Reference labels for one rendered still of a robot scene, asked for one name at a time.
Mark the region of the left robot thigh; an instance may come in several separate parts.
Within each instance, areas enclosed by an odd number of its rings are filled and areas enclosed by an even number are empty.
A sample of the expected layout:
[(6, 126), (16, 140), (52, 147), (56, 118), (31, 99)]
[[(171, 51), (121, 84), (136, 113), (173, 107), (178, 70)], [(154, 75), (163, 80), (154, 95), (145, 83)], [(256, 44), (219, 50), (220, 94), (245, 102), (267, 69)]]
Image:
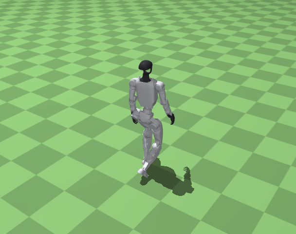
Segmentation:
[(139, 112), (140, 112), (140, 109), (136, 108), (136, 110), (132, 112), (131, 117), (137, 120), (145, 128), (145, 131), (144, 131), (145, 137), (151, 137), (153, 134), (153, 131), (149, 126), (150, 124), (142, 123), (140, 120), (138, 120)]

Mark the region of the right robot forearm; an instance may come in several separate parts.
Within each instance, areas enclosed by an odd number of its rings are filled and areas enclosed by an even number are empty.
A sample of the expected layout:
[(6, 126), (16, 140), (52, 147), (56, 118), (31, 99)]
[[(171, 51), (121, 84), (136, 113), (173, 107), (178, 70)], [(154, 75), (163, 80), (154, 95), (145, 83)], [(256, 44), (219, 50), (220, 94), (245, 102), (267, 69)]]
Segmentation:
[(172, 111), (169, 107), (168, 99), (166, 98), (166, 105), (163, 105), (163, 108), (165, 110), (166, 115), (171, 115), (172, 116)]

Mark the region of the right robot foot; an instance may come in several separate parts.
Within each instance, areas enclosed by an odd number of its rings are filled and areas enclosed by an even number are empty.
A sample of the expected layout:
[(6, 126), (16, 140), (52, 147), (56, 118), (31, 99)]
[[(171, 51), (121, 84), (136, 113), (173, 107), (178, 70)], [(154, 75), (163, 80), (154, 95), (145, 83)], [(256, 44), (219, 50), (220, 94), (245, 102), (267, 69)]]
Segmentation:
[(139, 169), (138, 171), (137, 171), (139, 174), (141, 174), (141, 175), (143, 175), (143, 176), (145, 176), (146, 178), (148, 178), (148, 175), (147, 175), (147, 172), (146, 171), (144, 171), (144, 168), (142, 169)]

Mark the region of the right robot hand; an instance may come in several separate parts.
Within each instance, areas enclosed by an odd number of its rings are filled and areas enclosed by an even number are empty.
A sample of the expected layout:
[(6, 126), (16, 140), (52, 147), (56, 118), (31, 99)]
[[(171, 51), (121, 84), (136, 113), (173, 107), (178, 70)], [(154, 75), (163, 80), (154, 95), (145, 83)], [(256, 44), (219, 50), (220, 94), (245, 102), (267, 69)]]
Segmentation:
[(172, 113), (172, 116), (171, 115), (167, 115), (167, 116), (171, 119), (171, 125), (172, 125), (175, 120), (174, 114)]

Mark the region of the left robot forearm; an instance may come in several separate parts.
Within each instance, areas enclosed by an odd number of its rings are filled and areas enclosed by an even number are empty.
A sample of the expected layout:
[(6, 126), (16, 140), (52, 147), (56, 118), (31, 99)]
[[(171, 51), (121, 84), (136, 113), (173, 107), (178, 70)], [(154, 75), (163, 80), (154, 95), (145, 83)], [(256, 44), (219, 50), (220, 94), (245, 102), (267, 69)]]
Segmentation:
[(135, 104), (136, 104), (136, 102), (133, 102), (133, 101), (129, 100), (129, 105), (130, 105), (131, 112), (136, 110), (136, 105)]

